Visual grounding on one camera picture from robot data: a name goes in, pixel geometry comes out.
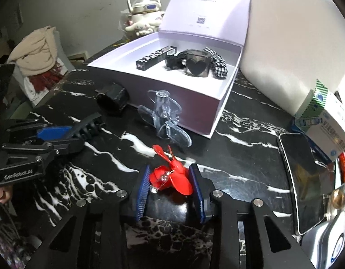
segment white panel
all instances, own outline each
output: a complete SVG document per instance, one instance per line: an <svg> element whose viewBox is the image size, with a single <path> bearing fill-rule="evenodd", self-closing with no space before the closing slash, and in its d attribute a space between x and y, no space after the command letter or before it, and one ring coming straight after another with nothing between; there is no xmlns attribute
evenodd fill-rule
<svg viewBox="0 0 345 269"><path fill-rule="evenodd" d="M335 92L345 74L345 20L332 0L252 0L241 70L294 115L316 79Z"/></svg>
<svg viewBox="0 0 345 269"><path fill-rule="evenodd" d="M161 31L245 44L251 0L171 0Z"/></svg>

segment person's hand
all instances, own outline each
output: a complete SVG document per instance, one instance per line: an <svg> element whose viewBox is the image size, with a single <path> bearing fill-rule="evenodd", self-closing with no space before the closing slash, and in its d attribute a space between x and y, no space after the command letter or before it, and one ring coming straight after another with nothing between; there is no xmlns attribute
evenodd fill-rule
<svg viewBox="0 0 345 269"><path fill-rule="evenodd" d="M8 200L12 198L13 195L13 187L12 186L5 186L0 187L0 202L5 204Z"/></svg>

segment lavender box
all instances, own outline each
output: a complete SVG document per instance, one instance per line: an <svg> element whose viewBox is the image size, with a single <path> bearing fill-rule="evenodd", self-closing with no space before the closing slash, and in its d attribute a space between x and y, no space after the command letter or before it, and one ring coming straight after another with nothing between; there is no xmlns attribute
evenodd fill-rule
<svg viewBox="0 0 345 269"><path fill-rule="evenodd" d="M171 0L159 32L131 41L89 64L111 70L113 80L124 86L129 104L152 108L148 90L167 90L182 107L179 125L211 138L236 78L244 48L251 0ZM228 75L218 80L191 77L183 70L168 70L159 62L146 71L136 61L162 49L202 50L206 46L221 55Z"/></svg>

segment gingham scrunchie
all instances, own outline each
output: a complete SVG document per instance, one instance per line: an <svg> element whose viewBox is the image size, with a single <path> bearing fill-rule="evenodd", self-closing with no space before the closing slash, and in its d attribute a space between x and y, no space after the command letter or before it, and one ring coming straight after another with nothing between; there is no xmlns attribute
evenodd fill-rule
<svg viewBox="0 0 345 269"><path fill-rule="evenodd" d="M218 55L215 51L209 48L204 48L204 51L211 54L210 67L214 72L215 76L219 79L226 79L227 77L227 66L222 56Z"/></svg>

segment black marble table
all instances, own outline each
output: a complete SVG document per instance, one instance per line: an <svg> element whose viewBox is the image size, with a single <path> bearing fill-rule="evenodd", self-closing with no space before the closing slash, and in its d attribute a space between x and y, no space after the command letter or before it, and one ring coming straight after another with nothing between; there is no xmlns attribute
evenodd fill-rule
<svg viewBox="0 0 345 269"><path fill-rule="evenodd" d="M86 142L81 153L53 163L44 179L15 190L16 199L25 198L15 205L23 225L43 239L78 199L95 201L118 189L130 190L145 165L164 163L152 145L167 150L168 142L143 124L135 108L129 106L121 117L111 117L94 98L95 90L113 83L111 71L87 64L113 48L71 72L30 114L48 125L73 125L99 111L106 122L103 133ZM238 73L212 138L187 131L193 145L186 149L172 145L172 149L185 166L197 163L202 176L217 189L240 200L261 198L293 233L290 187L276 142L289 129L290 120ZM244 266L243 226L239 228ZM149 193L145 217L127 226L129 254L136 257L129 258L131 267L207 268L212 233L210 226L199 226L184 196L169 189Z"/></svg>

